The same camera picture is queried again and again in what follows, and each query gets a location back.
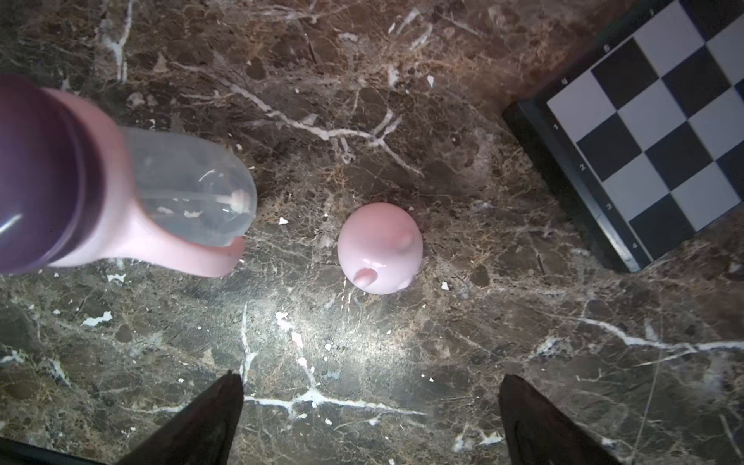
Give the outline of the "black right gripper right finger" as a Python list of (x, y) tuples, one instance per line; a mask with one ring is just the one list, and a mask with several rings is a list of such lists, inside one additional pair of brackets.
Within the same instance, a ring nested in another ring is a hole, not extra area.
[(498, 400), (511, 463), (620, 464), (523, 378), (506, 375)]

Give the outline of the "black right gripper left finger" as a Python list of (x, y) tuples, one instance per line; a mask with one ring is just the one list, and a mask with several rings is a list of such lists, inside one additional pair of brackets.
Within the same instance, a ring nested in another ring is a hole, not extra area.
[(242, 405), (242, 379), (228, 372), (119, 462), (225, 464)]

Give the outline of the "pink pig-shaped bottle cap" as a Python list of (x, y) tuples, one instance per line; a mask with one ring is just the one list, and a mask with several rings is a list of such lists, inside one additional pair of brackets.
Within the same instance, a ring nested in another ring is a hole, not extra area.
[(370, 203), (345, 222), (337, 243), (342, 271), (377, 296), (407, 289), (422, 267), (424, 242), (413, 217), (391, 203)]

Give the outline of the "purple bottle collar with nipple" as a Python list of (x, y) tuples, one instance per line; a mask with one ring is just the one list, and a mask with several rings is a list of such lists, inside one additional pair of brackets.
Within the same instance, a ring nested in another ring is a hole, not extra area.
[(1, 78), (1, 271), (61, 260), (91, 234), (105, 193), (83, 122), (27, 79)]

